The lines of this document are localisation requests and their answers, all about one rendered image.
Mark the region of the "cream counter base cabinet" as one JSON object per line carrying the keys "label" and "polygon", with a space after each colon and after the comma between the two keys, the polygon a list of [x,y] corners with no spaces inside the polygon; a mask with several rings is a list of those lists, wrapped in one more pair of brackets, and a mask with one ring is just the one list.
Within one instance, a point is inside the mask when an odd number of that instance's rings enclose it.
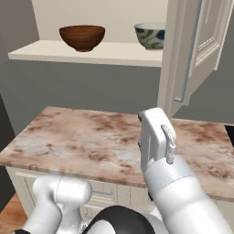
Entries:
{"label": "cream counter base cabinet", "polygon": [[122,205],[140,211],[144,214],[154,214],[164,216],[166,212],[174,213],[177,207],[183,207],[187,204],[200,201],[200,199],[209,199],[217,210],[222,213],[222,216],[230,224],[234,234],[234,197],[219,197],[207,195],[202,189],[197,178],[193,176],[182,177],[167,185],[161,185],[156,193],[156,201],[153,202],[148,196],[148,189],[146,188],[144,178],[137,174],[134,176],[120,175],[112,173],[111,176],[105,177],[88,176],[70,171],[55,171],[48,169],[31,170],[16,168],[9,166],[7,169],[16,193],[20,201],[25,201],[25,192],[23,191],[19,179],[15,172],[22,172],[37,176],[69,176],[71,178],[78,178],[80,180],[110,183],[116,186],[116,203],[114,205]]}

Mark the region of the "cream wall cabinet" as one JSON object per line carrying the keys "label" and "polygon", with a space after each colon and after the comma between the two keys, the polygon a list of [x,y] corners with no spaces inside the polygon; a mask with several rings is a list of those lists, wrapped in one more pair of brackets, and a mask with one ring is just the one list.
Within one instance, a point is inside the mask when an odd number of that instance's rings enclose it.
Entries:
{"label": "cream wall cabinet", "polygon": [[[168,0],[32,0],[39,40],[8,54],[11,59],[86,64],[160,67],[163,51],[148,51],[134,26],[164,22]],[[91,52],[65,44],[59,29],[73,25],[106,28],[103,41]]]}

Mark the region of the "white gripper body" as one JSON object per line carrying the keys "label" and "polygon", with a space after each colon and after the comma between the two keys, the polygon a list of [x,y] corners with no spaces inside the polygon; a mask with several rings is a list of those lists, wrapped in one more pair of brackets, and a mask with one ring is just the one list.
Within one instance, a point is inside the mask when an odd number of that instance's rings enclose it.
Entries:
{"label": "white gripper body", "polygon": [[157,161],[166,156],[167,137],[162,129],[165,125],[172,129],[172,124],[161,108],[143,111],[141,142],[141,169],[146,170],[150,161]]}

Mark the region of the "black hob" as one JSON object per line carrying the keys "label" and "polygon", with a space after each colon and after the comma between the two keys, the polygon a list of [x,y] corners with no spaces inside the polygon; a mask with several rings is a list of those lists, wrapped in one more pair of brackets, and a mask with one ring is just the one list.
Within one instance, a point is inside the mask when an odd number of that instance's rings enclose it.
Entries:
{"label": "black hob", "polygon": [[234,147],[234,126],[226,125],[225,129],[227,131],[231,144]]}

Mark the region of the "cream cabinet door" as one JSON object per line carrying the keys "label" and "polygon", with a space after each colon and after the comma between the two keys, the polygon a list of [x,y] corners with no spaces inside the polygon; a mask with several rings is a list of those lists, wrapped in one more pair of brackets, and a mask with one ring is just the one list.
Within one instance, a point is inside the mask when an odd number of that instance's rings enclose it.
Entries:
{"label": "cream cabinet door", "polygon": [[158,103],[172,117],[218,69],[234,0],[168,0]]}

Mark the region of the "white bowl with blue leaves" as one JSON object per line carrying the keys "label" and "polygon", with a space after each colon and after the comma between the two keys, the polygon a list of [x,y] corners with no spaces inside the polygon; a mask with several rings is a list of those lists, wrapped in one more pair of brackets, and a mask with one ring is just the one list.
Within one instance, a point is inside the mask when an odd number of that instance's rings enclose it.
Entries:
{"label": "white bowl with blue leaves", "polygon": [[165,22],[146,22],[134,26],[139,43],[147,50],[162,49],[165,41]]}

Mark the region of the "brown wooden bowl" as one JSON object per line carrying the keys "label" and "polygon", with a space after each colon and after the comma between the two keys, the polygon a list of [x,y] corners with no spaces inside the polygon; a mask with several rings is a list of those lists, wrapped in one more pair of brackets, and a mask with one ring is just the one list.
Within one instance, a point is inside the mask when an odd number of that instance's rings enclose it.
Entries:
{"label": "brown wooden bowl", "polygon": [[59,30],[62,40],[78,52],[89,52],[97,47],[104,38],[105,28],[81,25],[62,27]]}

